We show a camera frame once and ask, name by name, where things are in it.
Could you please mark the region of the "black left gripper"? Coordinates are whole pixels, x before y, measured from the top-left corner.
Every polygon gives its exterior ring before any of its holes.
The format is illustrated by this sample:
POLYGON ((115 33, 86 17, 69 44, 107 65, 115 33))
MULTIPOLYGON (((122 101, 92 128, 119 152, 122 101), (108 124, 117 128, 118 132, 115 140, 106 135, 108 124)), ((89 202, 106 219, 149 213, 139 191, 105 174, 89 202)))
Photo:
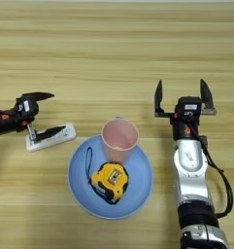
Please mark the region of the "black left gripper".
MULTIPOLYGON (((36 101, 42 101, 53 97, 49 92, 29 92, 24 93, 24 97, 33 97, 36 101)), ((27 126, 35 120, 36 112, 25 112, 17 110, 0 111, 0 135, 10 132, 22 132, 27 126)), ((42 141, 53 137, 55 134, 64 129, 65 126, 56 126, 45 131, 36 133, 36 141, 42 141)))

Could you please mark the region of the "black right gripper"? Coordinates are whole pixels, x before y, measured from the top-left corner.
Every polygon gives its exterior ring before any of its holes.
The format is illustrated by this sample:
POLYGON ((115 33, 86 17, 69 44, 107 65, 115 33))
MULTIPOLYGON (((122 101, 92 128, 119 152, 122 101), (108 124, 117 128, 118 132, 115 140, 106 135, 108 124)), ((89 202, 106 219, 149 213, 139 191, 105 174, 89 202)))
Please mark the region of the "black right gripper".
POLYGON ((207 83, 200 80, 200 92, 204 109, 201 112, 195 111, 176 111, 175 113, 165 113, 161 108, 162 101, 162 80, 159 80, 155 94, 154 94, 154 115, 159 118, 168 118, 170 125, 173 128, 173 139, 175 141, 185 140, 199 140, 200 135, 198 126, 201 115, 214 116, 217 110, 214 106, 212 93, 207 83))

